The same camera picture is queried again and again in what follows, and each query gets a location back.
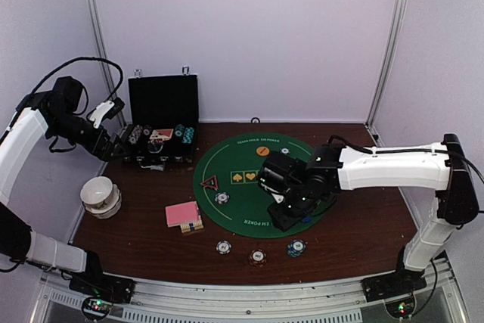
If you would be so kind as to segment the blue green 50 chip stack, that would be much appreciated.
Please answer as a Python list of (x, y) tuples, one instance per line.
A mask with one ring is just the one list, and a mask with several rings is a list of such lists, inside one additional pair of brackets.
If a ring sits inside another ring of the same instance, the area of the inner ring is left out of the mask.
[(306, 243), (303, 240), (296, 239), (287, 245), (287, 254), (290, 257), (297, 258), (306, 250)]

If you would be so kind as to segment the orange dealer button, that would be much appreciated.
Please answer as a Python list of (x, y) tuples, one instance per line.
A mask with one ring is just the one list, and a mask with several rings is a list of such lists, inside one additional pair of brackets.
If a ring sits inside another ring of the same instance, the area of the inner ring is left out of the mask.
[(266, 157), (270, 154), (270, 149), (264, 146), (258, 147), (256, 149), (256, 154), (261, 157)]

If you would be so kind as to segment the red black 100 chip stack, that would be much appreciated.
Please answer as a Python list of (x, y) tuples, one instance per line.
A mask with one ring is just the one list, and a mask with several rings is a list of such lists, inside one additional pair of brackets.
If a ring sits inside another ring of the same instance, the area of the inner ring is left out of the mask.
[(253, 250), (249, 257), (249, 264), (252, 266), (264, 266), (267, 262), (266, 253), (263, 250)]

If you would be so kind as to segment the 10 chips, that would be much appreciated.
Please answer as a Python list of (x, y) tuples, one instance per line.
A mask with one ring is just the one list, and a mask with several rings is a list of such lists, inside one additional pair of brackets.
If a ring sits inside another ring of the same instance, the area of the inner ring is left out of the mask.
[(227, 204), (229, 200), (230, 195), (227, 192), (219, 192), (214, 197), (214, 201), (219, 205)]

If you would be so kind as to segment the blue white 10 chip stack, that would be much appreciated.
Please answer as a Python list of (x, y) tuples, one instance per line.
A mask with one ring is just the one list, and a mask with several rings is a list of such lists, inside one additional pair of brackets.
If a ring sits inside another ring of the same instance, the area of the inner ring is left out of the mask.
[(216, 245), (216, 251), (221, 254), (225, 255), (231, 252), (231, 243), (227, 240), (221, 240)]

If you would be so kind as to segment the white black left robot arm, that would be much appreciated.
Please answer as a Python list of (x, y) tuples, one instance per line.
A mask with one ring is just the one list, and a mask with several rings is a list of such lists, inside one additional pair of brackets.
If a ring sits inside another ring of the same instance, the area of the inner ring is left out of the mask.
[(108, 290), (109, 281), (96, 253), (35, 232), (8, 206), (14, 184), (42, 138), (63, 138), (70, 143), (71, 151), (82, 146), (104, 162), (129, 154), (122, 137), (110, 134), (102, 125), (125, 106), (116, 91), (111, 91), (94, 110), (79, 112), (80, 98), (88, 93), (80, 81), (64, 76), (56, 80), (52, 89), (40, 89), (55, 73), (87, 59), (75, 57), (44, 76), (17, 105), (1, 136), (1, 254), (15, 267), (29, 263), (66, 272), (79, 279), (91, 295), (100, 296)]

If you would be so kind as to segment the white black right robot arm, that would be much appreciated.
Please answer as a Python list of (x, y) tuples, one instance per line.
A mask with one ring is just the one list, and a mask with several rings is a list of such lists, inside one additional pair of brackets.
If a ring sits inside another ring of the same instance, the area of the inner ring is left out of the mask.
[(479, 202), (472, 174), (454, 134), (427, 145), (378, 148), (354, 145), (339, 135), (317, 146), (304, 162), (274, 151), (259, 171), (258, 185), (274, 198), (273, 225), (287, 231), (314, 212), (325, 198), (362, 188), (427, 188), (435, 193), (430, 217), (402, 248), (396, 270), (381, 277), (393, 293), (404, 293), (419, 279), (453, 231), (472, 222)]

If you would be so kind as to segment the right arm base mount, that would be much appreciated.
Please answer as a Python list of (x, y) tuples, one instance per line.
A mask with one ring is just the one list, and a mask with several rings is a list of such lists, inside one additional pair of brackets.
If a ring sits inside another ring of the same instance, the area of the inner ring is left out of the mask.
[(361, 285), (365, 299), (368, 303), (387, 300), (423, 289), (427, 286), (424, 272), (424, 269), (410, 270), (398, 266), (394, 272), (364, 278)]

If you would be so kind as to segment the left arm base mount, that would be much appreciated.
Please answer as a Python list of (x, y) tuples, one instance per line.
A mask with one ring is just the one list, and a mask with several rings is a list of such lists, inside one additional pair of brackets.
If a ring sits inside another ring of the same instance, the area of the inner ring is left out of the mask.
[(87, 296), (97, 297), (111, 303), (130, 303), (135, 289), (135, 281), (114, 275), (102, 274), (99, 279), (84, 273), (68, 273), (69, 289)]

